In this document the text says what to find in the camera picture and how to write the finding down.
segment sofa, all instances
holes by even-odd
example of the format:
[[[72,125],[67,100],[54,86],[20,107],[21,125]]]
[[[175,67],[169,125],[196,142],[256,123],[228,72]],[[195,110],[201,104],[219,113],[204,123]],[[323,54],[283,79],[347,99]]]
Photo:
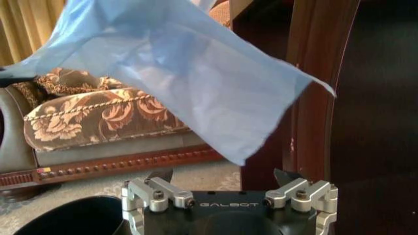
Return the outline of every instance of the sofa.
[[[0,89],[0,195],[221,159],[156,98],[109,77],[56,68]]]

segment carpet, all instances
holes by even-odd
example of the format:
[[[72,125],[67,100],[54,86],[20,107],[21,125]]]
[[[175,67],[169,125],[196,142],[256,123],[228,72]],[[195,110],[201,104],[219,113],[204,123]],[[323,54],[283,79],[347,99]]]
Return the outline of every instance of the carpet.
[[[64,183],[28,201],[6,204],[0,199],[0,235],[13,234],[30,220],[54,207],[93,195],[120,197],[125,180],[144,179],[152,170]],[[228,161],[173,168],[171,183],[189,190],[239,190],[239,167]]]

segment brown floral cushion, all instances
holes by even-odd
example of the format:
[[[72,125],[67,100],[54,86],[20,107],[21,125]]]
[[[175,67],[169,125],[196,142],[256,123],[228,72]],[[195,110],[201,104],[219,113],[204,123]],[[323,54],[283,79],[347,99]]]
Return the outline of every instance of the brown floral cushion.
[[[189,130],[155,97],[135,88],[56,98],[24,121],[28,144],[45,151]]]
[[[34,79],[48,94],[65,96],[125,86],[109,77],[93,77],[87,71],[54,68],[48,74]]]

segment curtain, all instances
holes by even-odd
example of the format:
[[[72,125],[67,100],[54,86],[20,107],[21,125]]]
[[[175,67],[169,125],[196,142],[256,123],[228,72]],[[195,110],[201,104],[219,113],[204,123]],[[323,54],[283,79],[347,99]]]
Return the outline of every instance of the curtain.
[[[0,0],[0,66],[25,59],[48,41],[65,0]]]

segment blue plastic bag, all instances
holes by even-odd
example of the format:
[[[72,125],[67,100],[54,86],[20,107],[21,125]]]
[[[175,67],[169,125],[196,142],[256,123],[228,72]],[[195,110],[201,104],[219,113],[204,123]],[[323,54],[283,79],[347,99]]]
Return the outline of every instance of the blue plastic bag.
[[[207,9],[212,0],[203,0]],[[156,96],[213,149],[243,165],[316,78],[276,60],[188,0],[69,0],[46,44],[0,78],[54,67],[109,75]]]

